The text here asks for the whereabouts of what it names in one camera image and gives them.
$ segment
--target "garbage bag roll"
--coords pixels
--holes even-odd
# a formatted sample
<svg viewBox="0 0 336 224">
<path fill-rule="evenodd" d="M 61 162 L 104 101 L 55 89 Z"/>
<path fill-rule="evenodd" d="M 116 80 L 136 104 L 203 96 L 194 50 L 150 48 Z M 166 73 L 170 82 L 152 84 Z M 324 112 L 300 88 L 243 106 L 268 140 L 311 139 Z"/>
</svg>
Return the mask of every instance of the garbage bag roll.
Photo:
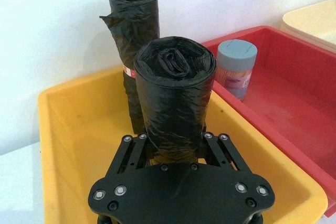
<svg viewBox="0 0 336 224">
<path fill-rule="evenodd" d="M 134 60 L 136 88 L 154 163 L 197 162 L 216 61 L 183 37 L 156 39 Z"/>
<path fill-rule="evenodd" d="M 111 14 L 100 16 L 112 33 L 124 65 L 124 87 L 133 131 L 144 131 L 133 62 L 139 49 L 160 36 L 158 0 L 110 0 Z"/>
</svg>

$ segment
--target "plastic bin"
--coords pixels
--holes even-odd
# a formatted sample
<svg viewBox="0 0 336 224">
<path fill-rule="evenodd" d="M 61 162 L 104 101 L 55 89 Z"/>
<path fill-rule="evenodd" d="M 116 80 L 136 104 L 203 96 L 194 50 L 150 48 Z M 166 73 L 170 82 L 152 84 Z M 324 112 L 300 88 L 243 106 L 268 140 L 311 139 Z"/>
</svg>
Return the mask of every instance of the plastic bin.
<svg viewBox="0 0 336 224">
<path fill-rule="evenodd" d="M 213 53 L 224 40 L 243 39 L 258 48 L 243 102 L 218 83 L 214 91 L 310 174 L 336 211 L 336 55 L 260 26 L 203 43 Z"/>
<path fill-rule="evenodd" d="M 336 53 L 336 0 L 284 14 L 280 29 Z"/>
<path fill-rule="evenodd" d="M 103 177 L 121 137 L 132 132 L 122 67 L 91 74 L 39 96 L 45 223 L 97 223 L 87 197 Z M 264 223 L 315 223 L 327 207 L 321 186 L 213 92 L 206 118 L 227 132 L 254 173 L 276 194 Z"/>
</svg>

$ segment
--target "yellow plastic bin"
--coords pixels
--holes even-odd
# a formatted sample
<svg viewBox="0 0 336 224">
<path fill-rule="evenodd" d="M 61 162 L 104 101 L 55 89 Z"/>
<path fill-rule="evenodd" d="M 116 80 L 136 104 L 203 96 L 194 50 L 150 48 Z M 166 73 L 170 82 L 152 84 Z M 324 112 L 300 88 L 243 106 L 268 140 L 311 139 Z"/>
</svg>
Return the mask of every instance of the yellow plastic bin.
<svg viewBox="0 0 336 224">
<path fill-rule="evenodd" d="M 336 53 L 336 0 L 327 0 L 284 14 L 280 29 Z"/>
<path fill-rule="evenodd" d="M 50 88 L 38 98 L 45 223 L 97 223 L 88 193 L 103 177 L 121 137 L 132 132 L 122 67 Z M 276 194 L 264 223 L 315 223 L 327 208 L 323 189 L 216 93 L 207 129 L 228 133 L 251 170 Z"/>
</svg>

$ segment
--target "red plastic bin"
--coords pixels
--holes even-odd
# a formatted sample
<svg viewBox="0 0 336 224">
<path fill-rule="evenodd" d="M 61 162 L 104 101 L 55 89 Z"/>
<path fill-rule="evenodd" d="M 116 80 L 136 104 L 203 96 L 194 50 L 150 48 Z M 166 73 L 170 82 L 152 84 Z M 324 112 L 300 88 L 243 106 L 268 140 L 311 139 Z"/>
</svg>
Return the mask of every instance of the red plastic bin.
<svg viewBox="0 0 336 224">
<path fill-rule="evenodd" d="M 258 48 L 240 102 L 219 83 L 214 91 L 313 177 L 336 212 L 336 54 L 275 28 L 259 26 L 203 43 L 215 55 L 225 40 Z"/>
</svg>

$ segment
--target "jar label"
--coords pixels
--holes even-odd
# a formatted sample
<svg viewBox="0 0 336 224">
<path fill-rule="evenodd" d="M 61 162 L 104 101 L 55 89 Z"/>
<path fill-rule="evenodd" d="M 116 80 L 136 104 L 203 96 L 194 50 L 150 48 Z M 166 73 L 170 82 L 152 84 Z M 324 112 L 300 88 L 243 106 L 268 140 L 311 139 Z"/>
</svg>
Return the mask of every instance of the jar label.
<svg viewBox="0 0 336 224">
<path fill-rule="evenodd" d="M 227 89 L 245 89 L 248 86 L 250 81 L 251 74 L 248 74 L 243 77 L 226 77 L 225 79 L 225 88 Z"/>
</svg>

